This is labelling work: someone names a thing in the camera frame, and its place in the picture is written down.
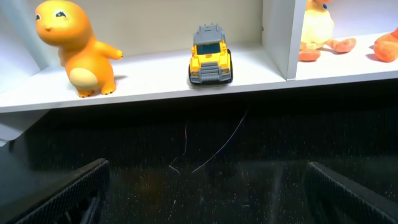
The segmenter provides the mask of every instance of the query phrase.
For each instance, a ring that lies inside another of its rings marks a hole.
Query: yellow belly
[[[79,90],[93,90],[98,86],[98,79],[85,68],[74,68],[69,73],[70,83]]]
[[[334,26],[328,11],[307,10],[304,14],[301,42],[322,47],[332,38]]]

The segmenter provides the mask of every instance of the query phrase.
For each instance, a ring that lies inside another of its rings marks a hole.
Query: toy vehicle
[[[200,26],[194,34],[188,75],[193,85],[232,82],[231,51],[219,25]]]

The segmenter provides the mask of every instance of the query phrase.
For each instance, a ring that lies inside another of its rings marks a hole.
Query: ribbed black pad
[[[307,164],[304,191],[315,223],[398,223],[398,205],[317,163]]]
[[[98,159],[20,201],[0,208],[0,223],[99,223],[109,162]]]

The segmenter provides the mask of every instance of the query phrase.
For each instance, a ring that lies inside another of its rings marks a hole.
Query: gray roof
[[[193,35],[193,44],[210,44],[225,41],[224,30],[217,25],[200,26],[198,31]]]

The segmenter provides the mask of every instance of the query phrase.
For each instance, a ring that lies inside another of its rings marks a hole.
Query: windshield
[[[197,45],[197,51],[198,55],[219,53],[220,43]]]

